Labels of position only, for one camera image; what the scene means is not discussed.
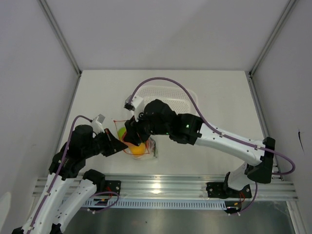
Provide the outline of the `orange fruit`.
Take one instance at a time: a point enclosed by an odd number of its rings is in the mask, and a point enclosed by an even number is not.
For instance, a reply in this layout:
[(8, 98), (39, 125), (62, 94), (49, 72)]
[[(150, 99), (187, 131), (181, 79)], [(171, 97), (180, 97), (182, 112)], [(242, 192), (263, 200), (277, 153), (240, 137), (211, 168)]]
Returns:
[(141, 156), (143, 154), (145, 154), (146, 152), (146, 145), (145, 143), (141, 143), (139, 146), (133, 145), (133, 144), (129, 144), (129, 150), (130, 150), (130, 154), (134, 155), (134, 156)]

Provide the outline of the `green apple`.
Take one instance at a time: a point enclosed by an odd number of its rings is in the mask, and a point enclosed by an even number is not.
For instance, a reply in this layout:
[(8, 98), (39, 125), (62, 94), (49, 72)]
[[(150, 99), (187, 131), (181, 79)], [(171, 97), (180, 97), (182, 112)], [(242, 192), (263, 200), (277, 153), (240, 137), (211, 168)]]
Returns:
[(126, 135), (126, 128), (122, 127), (117, 132), (119, 139), (123, 140)]

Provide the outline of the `clear orange zip top bag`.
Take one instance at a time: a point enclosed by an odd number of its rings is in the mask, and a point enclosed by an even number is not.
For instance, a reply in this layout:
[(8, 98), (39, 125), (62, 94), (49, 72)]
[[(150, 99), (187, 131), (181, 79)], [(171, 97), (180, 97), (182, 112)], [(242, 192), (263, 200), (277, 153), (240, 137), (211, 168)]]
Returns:
[(157, 159), (156, 141), (153, 138), (149, 138), (146, 142), (141, 143), (139, 146), (135, 146), (131, 143), (125, 142), (124, 137), (126, 135), (126, 128), (124, 126), (125, 120), (113, 120), (116, 128), (116, 134), (118, 139), (127, 145), (127, 149), (123, 150), (124, 153), (130, 155), (136, 160), (152, 160)]

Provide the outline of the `green leafy vegetable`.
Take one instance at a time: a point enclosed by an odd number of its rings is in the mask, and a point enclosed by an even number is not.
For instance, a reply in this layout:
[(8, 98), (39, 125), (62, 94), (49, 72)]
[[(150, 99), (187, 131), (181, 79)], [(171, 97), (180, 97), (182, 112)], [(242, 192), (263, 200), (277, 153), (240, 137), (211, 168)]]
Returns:
[(157, 144), (155, 141), (152, 142), (151, 150), (153, 153), (153, 158), (158, 158)]

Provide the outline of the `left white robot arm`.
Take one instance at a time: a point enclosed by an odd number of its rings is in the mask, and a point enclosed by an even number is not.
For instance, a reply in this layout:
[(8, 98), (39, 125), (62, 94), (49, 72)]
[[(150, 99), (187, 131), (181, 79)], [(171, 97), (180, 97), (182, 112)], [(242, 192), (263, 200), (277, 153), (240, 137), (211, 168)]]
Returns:
[(106, 181), (105, 175), (94, 169), (84, 173), (72, 194), (65, 194), (86, 160), (97, 156), (112, 156), (127, 149), (109, 129), (96, 130), (90, 125), (72, 127), (67, 142), (52, 160), (43, 192), (26, 223), (15, 228), (14, 234), (62, 234), (83, 204), (94, 195), (119, 197)]

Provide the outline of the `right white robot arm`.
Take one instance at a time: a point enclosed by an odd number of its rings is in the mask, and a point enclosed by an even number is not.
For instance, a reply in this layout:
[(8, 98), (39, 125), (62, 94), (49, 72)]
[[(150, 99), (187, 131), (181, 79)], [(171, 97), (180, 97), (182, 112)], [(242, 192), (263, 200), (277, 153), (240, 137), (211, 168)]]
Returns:
[(273, 139), (246, 142), (243, 137), (219, 131), (205, 123), (202, 117), (177, 114), (159, 99), (147, 105), (142, 100), (126, 101), (124, 107), (133, 115), (125, 122), (125, 142), (138, 146), (152, 135), (168, 136), (179, 144), (210, 147), (243, 160), (239, 168), (226, 174), (222, 185), (225, 195), (235, 196), (251, 182), (271, 182), (273, 154), (270, 150), (275, 144)]

